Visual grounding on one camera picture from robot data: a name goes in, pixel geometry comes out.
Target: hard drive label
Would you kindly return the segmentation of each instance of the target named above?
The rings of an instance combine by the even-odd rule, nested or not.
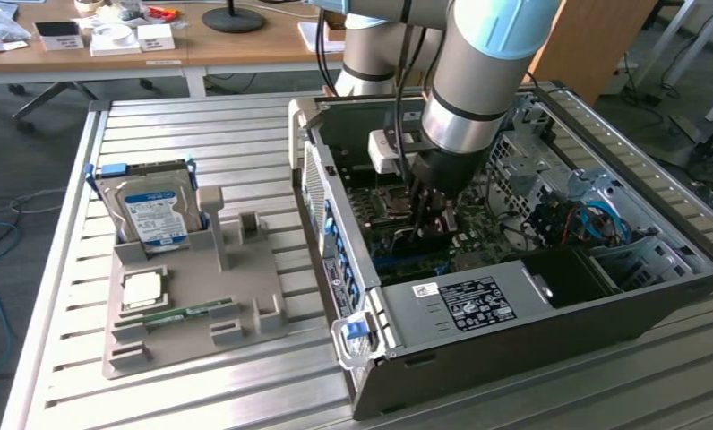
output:
[[[444,302],[461,331],[470,331],[516,318],[512,305],[490,277],[440,287]]]
[[[186,240],[189,232],[185,219],[174,210],[178,202],[179,198],[173,191],[126,197],[139,239],[147,245],[173,245]]]

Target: black lamp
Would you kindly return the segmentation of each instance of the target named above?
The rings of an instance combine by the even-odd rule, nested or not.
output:
[[[235,9],[235,0],[226,0],[226,7],[203,14],[202,23],[222,33],[249,33],[263,27],[266,19],[249,9]]]

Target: metal table surface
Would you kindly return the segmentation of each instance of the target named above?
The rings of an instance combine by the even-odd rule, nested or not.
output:
[[[289,182],[287,105],[311,95],[122,101],[89,114],[2,428],[713,428],[713,295],[634,341],[351,421]],[[270,225],[294,333],[109,381],[113,224],[83,166],[187,155],[199,184],[223,187],[222,218],[258,210]]]

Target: office chair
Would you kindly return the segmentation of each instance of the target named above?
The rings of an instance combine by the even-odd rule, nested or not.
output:
[[[155,88],[155,85],[147,79],[139,79],[139,85],[146,90],[153,90]],[[98,97],[82,82],[55,82],[11,116],[17,120],[17,127],[22,133],[35,132],[35,124],[33,124],[30,121],[23,121],[23,118],[30,114],[30,112],[43,106],[59,94],[62,94],[65,90],[75,90],[83,94],[89,100],[98,100]],[[19,96],[26,94],[25,87],[22,85],[9,85],[9,91]]]

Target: red object on desk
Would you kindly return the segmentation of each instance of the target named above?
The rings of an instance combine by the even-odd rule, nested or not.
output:
[[[171,22],[179,17],[179,11],[177,9],[167,9],[165,7],[147,6],[147,15],[165,22]]]

